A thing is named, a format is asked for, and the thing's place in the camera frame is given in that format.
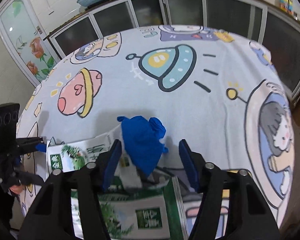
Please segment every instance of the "blue glove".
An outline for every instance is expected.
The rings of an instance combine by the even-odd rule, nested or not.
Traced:
[[[118,116],[117,120],[122,122],[124,148],[132,163],[149,176],[157,166],[161,154],[168,152],[164,144],[159,142],[159,139],[164,137],[166,129],[155,117],[147,121],[142,116],[131,119]]]

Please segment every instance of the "ufo cartoon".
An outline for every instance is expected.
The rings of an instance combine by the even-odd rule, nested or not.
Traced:
[[[72,64],[81,64],[95,57],[113,57],[118,54],[121,43],[120,33],[106,36],[77,49],[71,56],[70,61]]]
[[[127,55],[127,60],[139,58],[139,68],[148,76],[158,80],[159,88],[172,92],[180,87],[191,75],[197,55],[195,50],[186,44],[176,47],[154,49],[143,56]]]

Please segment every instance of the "door handle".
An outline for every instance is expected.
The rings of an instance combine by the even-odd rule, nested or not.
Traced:
[[[37,29],[34,32],[34,34],[36,34],[36,33],[42,34],[42,30],[41,30],[41,28],[39,26],[37,26]]]

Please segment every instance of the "table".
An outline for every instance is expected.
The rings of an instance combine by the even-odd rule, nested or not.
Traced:
[[[249,170],[281,225],[294,138],[289,104],[265,47],[202,26],[148,26],[106,36],[54,67],[20,116],[17,137],[69,143],[113,129],[117,116],[136,115],[157,117],[167,130],[169,153],[159,173],[179,177],[189,228],[201,199],[191,194],[178,155],[183,138],[221,169]],[[45,153],[25,155],[23,162],[46,179]],[[39,189],[27,186],[20,195],[24,214]],[[228,198],[225,191],[217,236],[225,230]]]

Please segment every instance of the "glass cabinet door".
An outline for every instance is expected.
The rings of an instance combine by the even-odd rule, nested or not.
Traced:
[[[262,44],[270,50],[281,81],[293,92],[300,81],[300,33],[268,13]]]
[[[203,25],[202,0],[168,0],[172,25]]]
[[[252,38],[251,38],[254,41],[258,41],[259,39],[261,20],[262,20],[262,9],[256,7],[255,14],[254,14],[254,24],[252,29]]]
[[[248,37],[251,5],[237,0],[206,0],[207,26]],[[256,8],[254,29],[260,30],[262,10]]]
[[[99,38],[88,17],[72,25],[56,37],[57,43],[66,56],[97,39]]]
[[[140,27],[163,24],[159,0],[131,0]]]
[[[127,2],[119,3],[94,14],[103,36],[134,28]]]

